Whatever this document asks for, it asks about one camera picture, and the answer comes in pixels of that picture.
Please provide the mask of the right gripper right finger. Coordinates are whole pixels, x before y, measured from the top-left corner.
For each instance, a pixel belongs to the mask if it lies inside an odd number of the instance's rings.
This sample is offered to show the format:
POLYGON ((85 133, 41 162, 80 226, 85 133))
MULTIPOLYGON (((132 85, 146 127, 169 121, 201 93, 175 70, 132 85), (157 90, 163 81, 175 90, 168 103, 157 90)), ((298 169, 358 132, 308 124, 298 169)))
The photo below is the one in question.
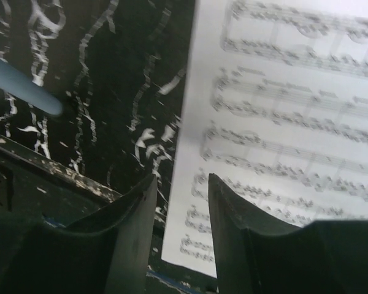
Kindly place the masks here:
POLYGON ((368 220, 297 227, 209 175, 220 293, 368 293, 368 220))

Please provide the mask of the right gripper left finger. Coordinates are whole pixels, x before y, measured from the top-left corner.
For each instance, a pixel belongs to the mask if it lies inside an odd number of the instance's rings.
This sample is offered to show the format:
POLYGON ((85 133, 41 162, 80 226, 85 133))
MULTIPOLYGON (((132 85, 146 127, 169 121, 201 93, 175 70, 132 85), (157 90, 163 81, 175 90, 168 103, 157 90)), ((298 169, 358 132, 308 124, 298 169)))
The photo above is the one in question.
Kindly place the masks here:
POLYGON ((157 182, 67 227, 0 216, 0 293, 143 293, 157 182))

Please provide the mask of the sheet music page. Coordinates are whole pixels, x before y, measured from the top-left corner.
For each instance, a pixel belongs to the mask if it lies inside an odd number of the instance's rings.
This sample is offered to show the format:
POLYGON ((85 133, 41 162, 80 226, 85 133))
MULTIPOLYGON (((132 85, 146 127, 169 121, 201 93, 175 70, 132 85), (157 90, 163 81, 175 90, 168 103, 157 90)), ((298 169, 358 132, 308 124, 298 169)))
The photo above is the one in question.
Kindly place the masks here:
POLYGON ((368 1, 198 1, 161 257, 215 276, 208 176, 298 227, 368 219, 368 1))

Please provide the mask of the blue music stand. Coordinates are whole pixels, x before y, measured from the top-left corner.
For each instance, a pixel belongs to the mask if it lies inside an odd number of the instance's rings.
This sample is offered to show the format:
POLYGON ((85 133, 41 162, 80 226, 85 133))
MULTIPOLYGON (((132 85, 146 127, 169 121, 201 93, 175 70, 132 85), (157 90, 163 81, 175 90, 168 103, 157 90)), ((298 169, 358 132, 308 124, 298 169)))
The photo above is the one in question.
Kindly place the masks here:
POLYGON ((0 59, 0 89, 52 116, 63 114, 63 103, 25 74, 0 59))

